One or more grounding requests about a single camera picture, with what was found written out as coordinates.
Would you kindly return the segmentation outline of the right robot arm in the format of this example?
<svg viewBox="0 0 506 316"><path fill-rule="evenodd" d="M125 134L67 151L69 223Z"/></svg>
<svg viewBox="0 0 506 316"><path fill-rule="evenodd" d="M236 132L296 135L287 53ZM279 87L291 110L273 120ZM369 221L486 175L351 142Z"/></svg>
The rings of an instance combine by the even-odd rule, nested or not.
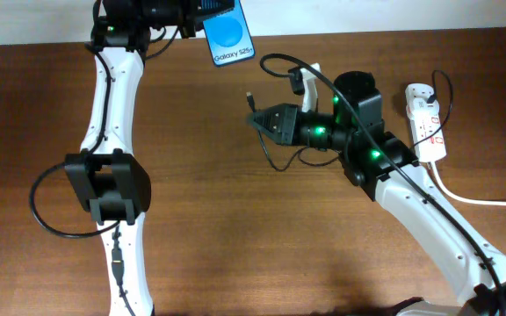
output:
<svg viewBox="0 0 506 316"><path fill-rule="evenodd" d="M338 152L344 174L400 221L441 270L458 303L409 298L384 315L506 315L506 255L483 238L441 194L416 155L382 118L371 74L351 71L330 84L332 113L278 104L247 122L281 146Z"/></svg>

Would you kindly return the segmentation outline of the blue screen Galaxy smartphone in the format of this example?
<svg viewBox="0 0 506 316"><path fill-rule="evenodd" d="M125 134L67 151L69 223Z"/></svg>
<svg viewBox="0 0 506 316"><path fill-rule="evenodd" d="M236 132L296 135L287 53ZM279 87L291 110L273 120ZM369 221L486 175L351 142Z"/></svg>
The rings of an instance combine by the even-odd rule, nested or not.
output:
<svg viewBox="0 0 506 316"><path fill-rule="evenodd" d="M233 3L233 10L204 22L207 44L216 67L250 60L256 54L241 1Z"/></svg>

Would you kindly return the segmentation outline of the white power strip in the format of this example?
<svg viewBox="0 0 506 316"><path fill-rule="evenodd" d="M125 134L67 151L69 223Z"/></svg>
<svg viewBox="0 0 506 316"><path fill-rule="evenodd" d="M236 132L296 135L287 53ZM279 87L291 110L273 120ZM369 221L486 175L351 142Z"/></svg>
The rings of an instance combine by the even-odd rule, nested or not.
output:
<svg viewBox="0 0 506 316"><path fill-rule="evenodd" d="M431 86L411 83L405 89L414 150L419 162L436 162L445 158L446 147L440 130L439 103Z"/></svg>

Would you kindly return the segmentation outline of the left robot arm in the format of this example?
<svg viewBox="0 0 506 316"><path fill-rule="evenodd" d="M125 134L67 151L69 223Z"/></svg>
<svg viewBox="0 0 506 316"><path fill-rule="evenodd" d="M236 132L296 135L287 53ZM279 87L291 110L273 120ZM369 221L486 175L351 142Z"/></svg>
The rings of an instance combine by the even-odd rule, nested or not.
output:
<svg viewBox="0 0 506 316"><path fill-rule="evenodd" d="M234 1L96 1L88 50L97 80L90 123L65 172L89 213L105 249L111 315L155 312L146 278L143 227L151 204L151 181L134 157L137 90L154 43L153 30L173 26L185 39L205 21L233 11Z"/></svg>

